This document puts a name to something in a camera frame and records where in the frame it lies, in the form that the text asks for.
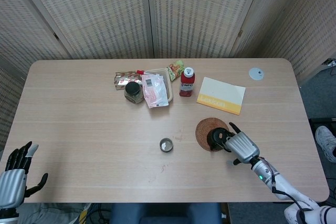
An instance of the jar lid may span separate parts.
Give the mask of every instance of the jar lid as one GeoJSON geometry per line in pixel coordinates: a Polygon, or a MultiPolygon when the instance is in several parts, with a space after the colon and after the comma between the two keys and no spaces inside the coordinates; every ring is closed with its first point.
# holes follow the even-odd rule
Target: jar lid
{"type": "Polygon", "coordinates": [[[135,81],[130,81],[127,83],[125,90],[129,95],[136,95],[140,92],[140,85],[135,81]]]}
{"type": "Polygon", "coordinates": [[[187,78],[190,78],[194,75],[194,69],[187,67],[184,69],[184,76],[186,76],[187,78]]]}

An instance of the book cover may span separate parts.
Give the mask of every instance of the book cover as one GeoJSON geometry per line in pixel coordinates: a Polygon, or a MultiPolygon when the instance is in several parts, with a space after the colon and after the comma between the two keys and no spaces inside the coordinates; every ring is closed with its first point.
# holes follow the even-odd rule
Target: book cover
{"type": "Polygon", "coordinates": [[[204,77],[197,103],[239,115],[245,89],[245,87],[204,77]]]}

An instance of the white label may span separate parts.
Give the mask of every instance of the white label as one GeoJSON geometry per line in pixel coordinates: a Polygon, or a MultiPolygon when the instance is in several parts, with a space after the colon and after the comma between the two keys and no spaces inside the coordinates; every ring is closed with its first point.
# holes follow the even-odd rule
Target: white label
{"type": "Polygon", "coordinates": [[[191,91],[194,88],[194,84],[186,84],[186,83],[181,83],[181,90],[182,91],[191,91]]]}

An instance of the brown round coaster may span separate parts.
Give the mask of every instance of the brown round coaster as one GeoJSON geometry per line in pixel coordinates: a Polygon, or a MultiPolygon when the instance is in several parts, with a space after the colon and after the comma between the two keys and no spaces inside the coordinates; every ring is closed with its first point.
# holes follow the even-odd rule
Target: brown round coaster
{"type": "Polygon", "coordinates": [[[226,123],[224,123],[222,120],[218,119],[218,118],[206,118],[201,120],[197,127],[196,127],[196,140],[198,142],[198,144],[205,150],[211,152],[210,150],[210,146],[208,145],[207,142],[207,135],[208,133],[215,129],[215,128],[225,128],[226,130],[229,130],[228,126],[226,125],[226,123]]]}

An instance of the shoe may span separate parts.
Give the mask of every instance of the shoe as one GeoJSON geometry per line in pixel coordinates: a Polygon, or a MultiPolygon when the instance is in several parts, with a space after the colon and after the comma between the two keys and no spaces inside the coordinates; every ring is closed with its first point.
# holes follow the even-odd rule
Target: shoe
{"type": "Polygon", "coordinates": [[[320,126],[315,132],[315,139],[327,159],[330,162],[336,163],[336,157],[332,154],[336,148],[336,137],[334,137],[327,127],[320,126]]]}

